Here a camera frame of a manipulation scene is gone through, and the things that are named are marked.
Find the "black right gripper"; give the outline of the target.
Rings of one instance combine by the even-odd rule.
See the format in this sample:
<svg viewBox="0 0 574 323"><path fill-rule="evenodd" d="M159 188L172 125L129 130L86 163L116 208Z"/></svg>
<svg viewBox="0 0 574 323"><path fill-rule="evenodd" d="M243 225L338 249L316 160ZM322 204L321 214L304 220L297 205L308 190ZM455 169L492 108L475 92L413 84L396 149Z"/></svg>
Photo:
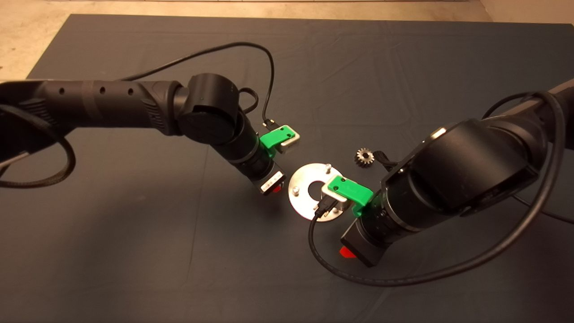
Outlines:
<svg viewBox="0 0 574 323"><path fill-rule="evenodd" d="M385 254L385 246L369 236L361 222L352 222L340 238L339 254L344 259L358 259L365 266L377 266Z"/></svg>

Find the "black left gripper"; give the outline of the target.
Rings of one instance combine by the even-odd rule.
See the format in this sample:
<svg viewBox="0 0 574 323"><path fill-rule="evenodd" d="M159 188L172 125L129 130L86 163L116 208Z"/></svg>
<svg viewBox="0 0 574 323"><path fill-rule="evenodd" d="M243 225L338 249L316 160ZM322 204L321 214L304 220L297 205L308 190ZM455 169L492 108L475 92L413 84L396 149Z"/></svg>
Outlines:
<svg viewBox="0 0 574 323"><path fill-rule="evenodd" d="M258 190L264 196L272 192L278 193L282 190L285 177L283 170L271 170L264 178L258 180Z"/></svg>

